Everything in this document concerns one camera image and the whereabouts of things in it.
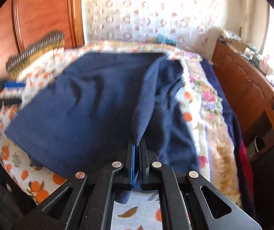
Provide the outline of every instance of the dark blue blanket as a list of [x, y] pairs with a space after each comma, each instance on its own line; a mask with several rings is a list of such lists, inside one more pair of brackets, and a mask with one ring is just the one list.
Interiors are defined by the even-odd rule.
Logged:
[[162, 53], [89, 53], [18, 112], [6, 135], [43, 166], [68, 178], [98, 170], [129, 137], [174, 170], [198, 170], [196, 149], [174, 98], [179, 61]]
[[247, 214], [249, 214], [253, 219], [256, 219], [255, 208], [249, 194], [248, 186], [247, 186], [245, 177], [243, 175], [243, 169], [239, 159], [239, 149], [240, 149], [242, 138], [241, 138], [241, 132], [240, 132], [240, 127], [238, 124], [237, 117], [235, 113], [232, 111], [229, 103], [227, 102], [225, 98], [222, 88], [214, 73], [213, 67], [209, 64], [206, 58], [203, 58], [203, 60], [201, 61], [201, 65], [205, 72], [207, 80], [218, 92], [218, 96], [223, 99], [222, 115], [224, 117], [225, 123], [228, 126], [228, 132], [234, 144], [234, 156], [235, 156], [235, 162], [237, 166], [237, 176], [239, 181], [239, 190], [241, 194], [243, 208]]

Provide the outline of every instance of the wooden cabinet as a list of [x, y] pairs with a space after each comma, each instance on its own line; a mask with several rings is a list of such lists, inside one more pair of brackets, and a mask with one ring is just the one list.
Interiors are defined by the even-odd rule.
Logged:
[[228, 46], [217, 41], [212, 61], [222, 90], [236, 114], [244, 143], [274, 129], [274, 88], [265, 76]]

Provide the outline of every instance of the round metal pin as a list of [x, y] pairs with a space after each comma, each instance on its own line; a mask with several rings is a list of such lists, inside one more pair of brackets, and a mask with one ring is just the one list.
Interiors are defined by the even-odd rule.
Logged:
[[82, 171], [79, 171], [79, 172], [77, 172], [77, 173], [75, 174], [75, 177], [76, 177], [77, 179], [82, 179], [82, 178], [85, 177], [85, 173], [82, 172]]
[[198, 172], [196, 172], [196, 171], [190, 171], [190, 172], [189, 172], [189, 176], [190, 176], [191, 178], [197, 178], [197, 177], [199, 176], [199, 174], [198, 174]]
[[118, 161], [112, 163], [112, 166], [115, 168], [119, 168], [119, 167], [121, 167], [121, 165], [122, 165], [122, 163], [118, 162]]
[[154, 162], [154, 163], [152, 163], [152, 166], [154, 168], [160, 168], [161, 167], [161, 163], [160, 162]]

